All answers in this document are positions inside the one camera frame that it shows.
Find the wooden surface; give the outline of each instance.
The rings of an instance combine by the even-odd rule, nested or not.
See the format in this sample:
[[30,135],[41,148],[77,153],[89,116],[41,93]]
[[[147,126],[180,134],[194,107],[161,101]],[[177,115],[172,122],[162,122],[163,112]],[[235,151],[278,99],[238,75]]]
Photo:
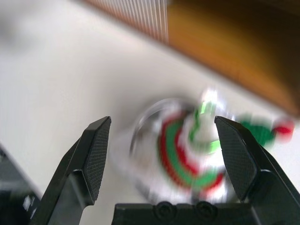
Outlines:
[[254,1],[175,0],[169,45],[300,115],[299,18]]

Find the white table surface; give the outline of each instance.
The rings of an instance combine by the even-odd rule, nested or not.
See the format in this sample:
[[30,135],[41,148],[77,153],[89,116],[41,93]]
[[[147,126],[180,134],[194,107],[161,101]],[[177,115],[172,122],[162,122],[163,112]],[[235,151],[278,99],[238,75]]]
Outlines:
[[[232,112],[276,119],[284,112],[217,73],[75,1],[39,3],[0,42],[0,143],[42,195],[65,152],[89,123],[110,115],[110,142],[139,113],[206,87]],[[300,190],[300,130],[273,155]],[[81,224],[109,225],[115,203],[144,202],[106,162],[99,198]]]

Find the textured gripper pad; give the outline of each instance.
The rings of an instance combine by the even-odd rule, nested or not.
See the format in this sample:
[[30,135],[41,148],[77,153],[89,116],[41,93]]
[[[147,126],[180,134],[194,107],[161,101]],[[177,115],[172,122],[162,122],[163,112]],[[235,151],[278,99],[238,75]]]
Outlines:
[[216,117],[215,123],[219,134],[224,164],[238,198],[245,200],[253,183],[257,168],[251,158],[240,131],[251,135],[241,124],[223,117]]
[[98,198],[103,177],[110,125],[111,119],[108,117],[96,130],[90,152],[84,166],[84,174],[94,201]]

